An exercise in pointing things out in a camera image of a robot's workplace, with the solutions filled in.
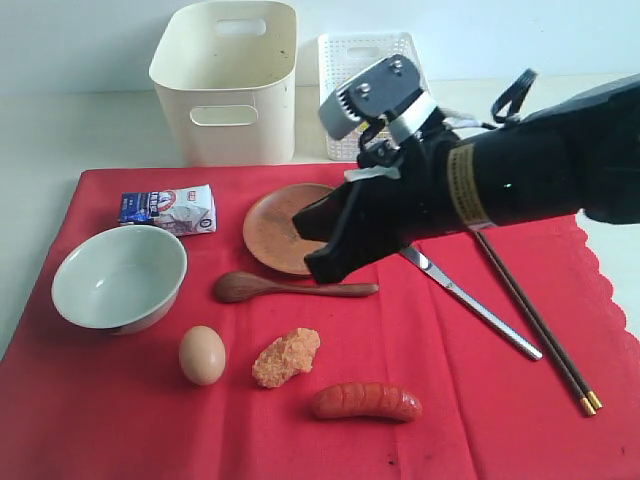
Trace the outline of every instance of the metal knife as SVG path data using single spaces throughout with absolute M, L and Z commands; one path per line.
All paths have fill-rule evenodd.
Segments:
M 532 360 L 540 360 L 542 353 L 531 345 L 526 339 L 520 336 L 514 329 L 504 323 L 486 307 L 476 301 L 471 295 L 462 290 L 442 270 L 440 270 L 431 260 L 413 247 L 400 250 L 400 254 L 413 263 L 416 267 L 442 285 L 445 290 L 458 298 L 460 302 L 472 309 L 490 326 L 495 328 L 504 338 L 511 342 L 516 348 L 527 355 Z

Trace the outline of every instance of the basket handle hole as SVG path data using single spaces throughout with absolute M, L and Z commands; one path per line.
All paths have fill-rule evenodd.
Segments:
M 226 36 L 259 37 L 267 32 L 267 23 L 262 18 L 218 20 L 216 32 L 218 35 Z
M 347 50 L 350 58 L 377 58 L 380 55 L 378 47 L 351 47 Z
M 201 127 L 240 127 L 256 123 L 258 111 L 251 105 L 195 107 L 190 117 L 193 123 Z

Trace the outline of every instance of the food piece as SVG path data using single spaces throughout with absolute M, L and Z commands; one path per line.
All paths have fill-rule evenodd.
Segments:
M 309 373 L 319 347 L 318 332 L 296 328 L 260 354 L 253 364 L 253 378 L 262 387 L 276 388 L 300 372 Z
M 384 417 L 410 422 L 422 415 L 412 393 L 386 383 L 338 383 L 316 393 L 311 409 L 318 418 Z
M 120 225 L 155 225 L 179 237 L 216 231 L 209 185 L 145 193 L 123 193 Z
M 199 325 L 185 333 L 180 342 L 180 367 L 196 385 L 218 381 L 227 362 L 222 339 L 215 330 Z

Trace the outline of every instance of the red tablecloth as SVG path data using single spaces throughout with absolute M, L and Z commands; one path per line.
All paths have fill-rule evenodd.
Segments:
M 0 363 L 0 478 L 640 478 L 638 342 L 624 331 L 611 285 L 572 217 L 488 238 L 604 402 L 592 418 L 547 358 L 524 358 L 398 255 L 348 278 L 380 284 L 366 299 L 212 299 L 212 283 L 228 270 L 271 273 L 242 242 L 254 201 L 291 183 L 337 185 L 344 168 L 84 173 Z M 57 315 L 49 293 L 56 268 L 80 242 L 115 226 L 121 192 L 203 183 L 213 189 L 219 231 L 183 238 L 189 270 L 167 317 L 140 334 L 104 337 Z M 470 237 L 419 246 L 533 339 Z M 207 388 L 191 386 L 178 366 L 181 336 L 199 324 L 217 330 L 228 353 L 223 377 Z M 258 388 L 252 362 L 295 327 L 320 333 L 313 371 L 279 389 Z M 424 416 L 404 425 L 310 416 L 317 390 L 351 380 L 406 386 L 422 399 Z

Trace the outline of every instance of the wooden spoon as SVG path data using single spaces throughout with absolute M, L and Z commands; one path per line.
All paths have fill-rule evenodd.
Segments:
M 229 272 L 220 276 L 213 286 L 216 298 L 223 303 L 249 300 L 268 293 L 303 293 L 330 297 L 367 297 L 379 290 L 375 283 L 350 285 L 284 285 L 247 272 Z

